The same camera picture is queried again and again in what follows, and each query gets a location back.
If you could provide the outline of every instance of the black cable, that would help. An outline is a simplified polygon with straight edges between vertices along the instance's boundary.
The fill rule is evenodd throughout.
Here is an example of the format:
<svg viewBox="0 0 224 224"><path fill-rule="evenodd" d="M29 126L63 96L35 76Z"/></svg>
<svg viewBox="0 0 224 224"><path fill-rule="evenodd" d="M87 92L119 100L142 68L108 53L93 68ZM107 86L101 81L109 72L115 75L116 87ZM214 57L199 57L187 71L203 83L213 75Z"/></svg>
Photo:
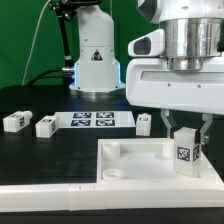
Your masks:
<svg viewBox="0 0 224 224"><path fill-rule="evenodd" d="M74 65L74 61L72 59L70 53L70 47L68 42L67 30L65 27L65 20L71 21L76 12L72 9L68 11L64 11L58 3L49 3L49 9L54 10L58 17L58 23L61 31L62 43L64 47L64 56L65 56L65 67L72 67Z"/></svg>
<svg viewBox="0 0 224 224"><path fill-rule="evenodd" d="M48 75L48 74L52 74L52 73L56 73L56 72L61 72L62 69L61 68L54 68L54 69L51 69L51 70L48 70L46 72L43 72L41 73L40 75L38 75L36 78L32 79L31 81L29 81L27 83L27 86L32 86L38 79Z"/></svg>
<svg viewBox="0 0 224 224"><path fill-rule="evenodd" d="M40 77L36 81L41 80L41 79L64 79L64 78L68 78L68 77L70 77L70 76L61 75L61 76Z"/></svg>

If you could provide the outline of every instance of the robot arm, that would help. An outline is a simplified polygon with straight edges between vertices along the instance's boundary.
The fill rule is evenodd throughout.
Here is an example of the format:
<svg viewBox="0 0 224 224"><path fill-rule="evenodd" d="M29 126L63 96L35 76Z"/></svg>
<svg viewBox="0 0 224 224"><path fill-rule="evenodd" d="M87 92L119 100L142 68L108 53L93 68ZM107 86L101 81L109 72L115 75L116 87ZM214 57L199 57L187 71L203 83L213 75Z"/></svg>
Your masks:
<svg viewBox="0 0 224 224"><path fill-rule="evenodd" d="M159 23L161 0L138 0L140 14L151 23Z"/></svg>
<svg viewBox="0 0 224 224"><path fill-rule="evenodd" d="M120 81L120 64L114 54L114 23L98 6L102 0L58 0L50 8L58 16L65 49L65 64L74 65L73 95L107 98L124 89ZM77 15L80 58L73 63L64 21Z"/></svg>

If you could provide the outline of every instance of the white cube with marker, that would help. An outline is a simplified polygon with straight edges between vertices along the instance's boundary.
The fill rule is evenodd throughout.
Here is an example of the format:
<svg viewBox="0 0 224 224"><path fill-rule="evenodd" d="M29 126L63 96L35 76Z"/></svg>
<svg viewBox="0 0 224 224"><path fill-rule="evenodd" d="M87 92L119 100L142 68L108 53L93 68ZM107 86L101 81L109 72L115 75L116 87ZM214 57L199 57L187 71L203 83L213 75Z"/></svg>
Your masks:
<svg viewBox="0 0 224 224"><path fill-rule="evenodd" d="M5 132L18 132L30 124L33 117L31 111L17 111L3 119Z"/></svg>
<svg viewBox="0 0 224 224"><path fill-rule="evenodd" d="M136 122L136 135L137 136L149 136L151 132L152 117L149 114L138 115Z"/></svg>
<svg viewBox="0 0 224 224"><path fill-rule="evenodd" d="M50 138L59 129L59 122L58 116L45 116L36 124L36 136Z"/></svg>
<svg viewBox="0 0 224 224"><path fill-rule="evenodd" d="M198 177L201 145L195 143L196 129L181 128L174 133L174 171Z"/></svg>

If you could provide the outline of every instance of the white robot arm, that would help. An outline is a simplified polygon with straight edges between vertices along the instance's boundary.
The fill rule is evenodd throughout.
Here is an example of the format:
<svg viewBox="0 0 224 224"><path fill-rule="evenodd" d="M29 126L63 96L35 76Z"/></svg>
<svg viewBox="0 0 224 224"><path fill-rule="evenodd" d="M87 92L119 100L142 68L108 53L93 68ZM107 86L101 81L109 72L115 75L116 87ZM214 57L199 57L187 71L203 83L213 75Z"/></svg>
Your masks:
<svg viewBox="0 0 224 224"><path fill-rule="evenodd" d="M142 15L159 23L164 33L160 32L157 42L150 39L146 44L145 37L151 33L130 43L131 56L144 58L134 59L128 66L129 102L224 114L224 59L220 52L224 1L139 0L138 5ZM161 57L147 58L156 43L164 46L158 51Z"/></svg>
<svg viewBox="0 0 224 224"><path fill-rule="evenodd" d="M120 64L114 54L114 23L99 4L102 0L58 0L50 4L61 26L65 49L65 63L71 70L72 57L64 20L77 15L79 24L80 58L74 65L73 95L85 98L108 98L124 92L120 80Z"/></svg>

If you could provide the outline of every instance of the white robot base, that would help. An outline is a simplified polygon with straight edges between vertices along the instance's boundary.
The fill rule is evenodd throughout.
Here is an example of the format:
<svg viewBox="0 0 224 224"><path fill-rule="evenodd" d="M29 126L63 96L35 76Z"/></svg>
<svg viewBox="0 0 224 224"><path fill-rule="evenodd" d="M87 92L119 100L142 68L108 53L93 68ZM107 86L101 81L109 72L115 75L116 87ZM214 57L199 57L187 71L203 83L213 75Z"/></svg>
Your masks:
<svg viewBox="0 0 224 224"><path fill-rule="evenodd" d="M70 86L70 93L73 96L78 96L88 99L107 99L114 96L125 95L125 84L117 86L114 90L105 90L102 92L83 91L77 86Z"/></svg>

